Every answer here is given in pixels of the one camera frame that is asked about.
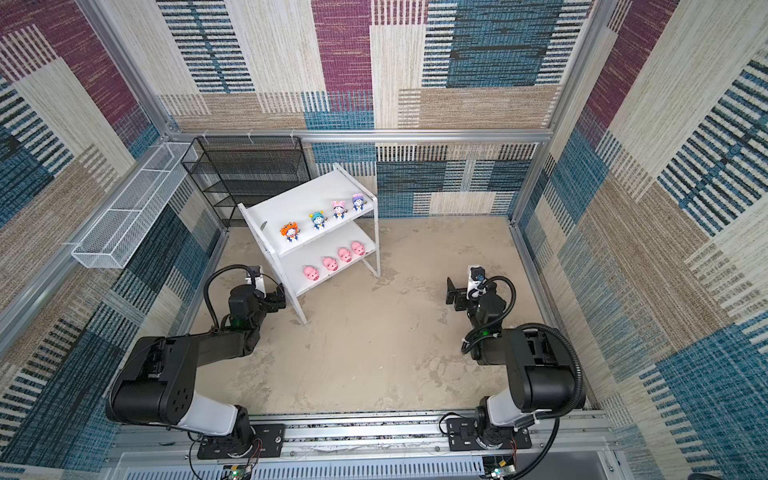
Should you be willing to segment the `pink rubber pig toy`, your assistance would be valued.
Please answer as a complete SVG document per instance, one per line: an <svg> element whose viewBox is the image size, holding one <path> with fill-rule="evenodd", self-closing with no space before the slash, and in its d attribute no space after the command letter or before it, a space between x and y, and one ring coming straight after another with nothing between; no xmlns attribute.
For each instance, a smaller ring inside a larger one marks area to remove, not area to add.
<svg viewBox="0 0 768 480"><path fill-rule="evenodd" d="M345 247L341 247L337 251L337 255L344 263L350 263L352 261L352 252Z"/></svg>
<svg viewBox="0 0 768 480"><path fill-rule="evenodd" d="M330 256L323 257L322 264L329 272L336 272L339 268L338 261L334 257Z"/></svg>
<svg viewBox="0 0 768 480"><path fill-rule="evenodd" d="M303 267L303 275L311 282L316 282L320 278L319 270L316 267L311 265L307 265Z"/></svg>
<svg viewBox="0 0 768 480"><path fill-rule="evenodd" d="M360 257L363 257L363 256L365 256L365 255L366 255L366 249L365 249L365 246L364 246L364 245L363 245L361 242L358 242L358 241L353 241L353 242L351 243L350 247L351 247L352 251L353 251L353 252L354 252L356 255L358 255L358 256L360 256Z"/></svg>

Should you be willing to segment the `orange crab Doraemon figure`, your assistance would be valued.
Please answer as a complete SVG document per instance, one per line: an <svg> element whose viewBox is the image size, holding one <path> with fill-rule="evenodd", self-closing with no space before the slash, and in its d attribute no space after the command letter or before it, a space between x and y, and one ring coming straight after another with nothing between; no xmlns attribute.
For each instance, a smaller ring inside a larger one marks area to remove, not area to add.
<svg viewBox="0 0 768 480"><path fill-rule="evenodd" d="M280 232L289 243L295 243L299 240L300 229L297 222L290 222L283 225Z"/></svg>

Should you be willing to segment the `teal hooded Doraemon figure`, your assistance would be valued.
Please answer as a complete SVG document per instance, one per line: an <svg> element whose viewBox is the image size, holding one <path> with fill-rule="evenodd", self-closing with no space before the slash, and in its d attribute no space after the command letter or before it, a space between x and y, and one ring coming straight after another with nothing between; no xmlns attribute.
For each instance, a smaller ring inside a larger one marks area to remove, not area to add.
<svg viewBox="0 0 768 480"><path fill-rule="evenodd" d="M326 227L327 218L323 211L316 211L309 215L312 226L315 230L321 231Z"/></svg>

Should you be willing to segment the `pink hooded Doraemon figure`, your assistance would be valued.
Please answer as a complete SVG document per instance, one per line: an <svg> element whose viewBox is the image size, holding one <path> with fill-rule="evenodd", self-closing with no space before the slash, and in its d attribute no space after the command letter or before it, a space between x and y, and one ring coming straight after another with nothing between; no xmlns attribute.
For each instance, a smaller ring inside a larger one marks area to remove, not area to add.
<svg viewBox="0 0 768 480"><path fill-rule="evenodd" d="M344 200L336 200L332 202L332 213L335 219L343 220L347 213L347 208Z"/></svg>

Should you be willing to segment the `purple hooded Doraemon figure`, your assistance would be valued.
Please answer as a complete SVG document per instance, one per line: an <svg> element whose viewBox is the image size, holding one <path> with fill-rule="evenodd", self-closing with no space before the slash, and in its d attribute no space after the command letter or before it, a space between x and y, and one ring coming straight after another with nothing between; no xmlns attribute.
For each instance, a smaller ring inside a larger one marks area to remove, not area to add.
<svg viewBox="0 0 768 480"><path fill-rule="evenodd" d="M362 212L367 204L366 197L363 193L354 194L352 197L352 206L355 212Z"/></svg>

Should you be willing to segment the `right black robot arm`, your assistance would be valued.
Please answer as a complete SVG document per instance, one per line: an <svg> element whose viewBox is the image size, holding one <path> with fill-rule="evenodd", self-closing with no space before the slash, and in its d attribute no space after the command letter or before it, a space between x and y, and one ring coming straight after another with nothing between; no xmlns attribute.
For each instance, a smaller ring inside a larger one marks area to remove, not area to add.
<svg viewBox="0 0 768 480"><path fill-rule="evenodd" d="M444 422L453 450L528 448L527 429L557 420L586 400L584 372L575 348L562 332L541 323L506 328L517 290L505 276L469 270L468 285L446 280L446 303L467 314L472 329L460 351L480 366L503 366L507 386L480 400L471 420Z"/></svg>

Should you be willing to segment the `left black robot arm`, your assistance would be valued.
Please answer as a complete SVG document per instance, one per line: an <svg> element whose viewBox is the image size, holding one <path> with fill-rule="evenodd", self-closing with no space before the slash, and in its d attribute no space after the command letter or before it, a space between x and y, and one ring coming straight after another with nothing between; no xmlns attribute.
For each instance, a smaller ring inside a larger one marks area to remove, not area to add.
<svg viewBox="0 0 768 480"><path fill-rule="evenodd" d="M229 312L218 318L210 286L232 270L244 271L249 281L231 289ZM265 292L258 285L263 277L258 267L223 267L203 286L203 301L212 320L209 331L139 338L111 386L106 417L124 425L198 434L200 449L211 450L216 458L242 457L255 449L256 433L247 409L213 400L197 392L195 384L199 367L251 355L266 316L286 307L284 285L273 280L275 290Z"/></svg>

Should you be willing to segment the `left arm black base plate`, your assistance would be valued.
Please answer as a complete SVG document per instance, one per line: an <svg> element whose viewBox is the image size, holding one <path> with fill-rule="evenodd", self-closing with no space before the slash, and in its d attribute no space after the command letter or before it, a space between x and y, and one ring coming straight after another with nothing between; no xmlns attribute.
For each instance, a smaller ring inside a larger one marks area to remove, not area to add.
<svg viewBox="0 0 768 480"><path fill-rule="evenodd" d="M234 432L227 436L205 436L195 458L197 460L277 458L282 452L285 430L285 424L252 424L249 433Z"/></svg>

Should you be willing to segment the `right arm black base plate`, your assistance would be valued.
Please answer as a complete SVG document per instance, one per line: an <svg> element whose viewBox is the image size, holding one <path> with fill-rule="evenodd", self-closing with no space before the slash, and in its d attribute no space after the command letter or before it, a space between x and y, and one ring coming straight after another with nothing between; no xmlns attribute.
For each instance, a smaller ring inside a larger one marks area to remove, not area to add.
<svg viewBox="0 0 768 480"><path fill-rule="evenodd" d="M533 446L528 432L483 425L473 418L448 415L438 427L451 451L525 450Z"/></svg>

